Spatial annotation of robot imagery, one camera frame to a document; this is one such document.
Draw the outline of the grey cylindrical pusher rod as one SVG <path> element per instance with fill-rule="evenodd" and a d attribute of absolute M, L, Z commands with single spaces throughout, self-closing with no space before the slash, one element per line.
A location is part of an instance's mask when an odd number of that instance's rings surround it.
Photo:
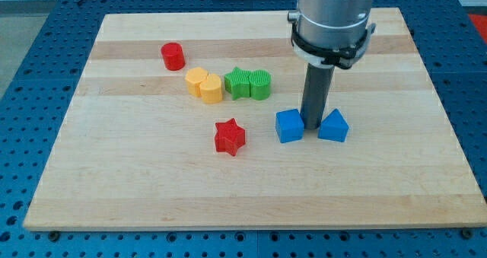
<path fill-rule="evenodd" d="M 333 79 L 334 67 L 307 66 L 300 115 L 305 129 L 317 129 L 323 118 L 326 99 Z"/>

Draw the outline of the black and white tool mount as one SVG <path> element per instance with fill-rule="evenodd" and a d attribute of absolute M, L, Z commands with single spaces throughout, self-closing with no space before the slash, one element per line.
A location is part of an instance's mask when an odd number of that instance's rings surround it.
<path fill-rule="evenodd" d="M 294 52 L 302 59 L 316 68 L 330 68 L 336 66 L 340 69 L 350 69 L 366 53 L 371 37 L 375 32 L 376 24 L 370 24 L 360 39 L 347 47 L 339 49 L 321 48 L 311 45 L 299 36 L 297 22 L 291 26 L 291 45 Z"/>

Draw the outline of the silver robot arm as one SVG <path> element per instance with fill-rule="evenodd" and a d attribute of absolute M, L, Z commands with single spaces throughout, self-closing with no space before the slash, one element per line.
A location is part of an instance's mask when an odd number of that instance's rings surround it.
<path fill-rule="evenodd" d="M 305 129 L 323 118 L 335 68 L 350 69 L 367 51 L 373 0 L 298 0 L 288 13 L 291 45 L 307 62 L 300 115 Z"/>

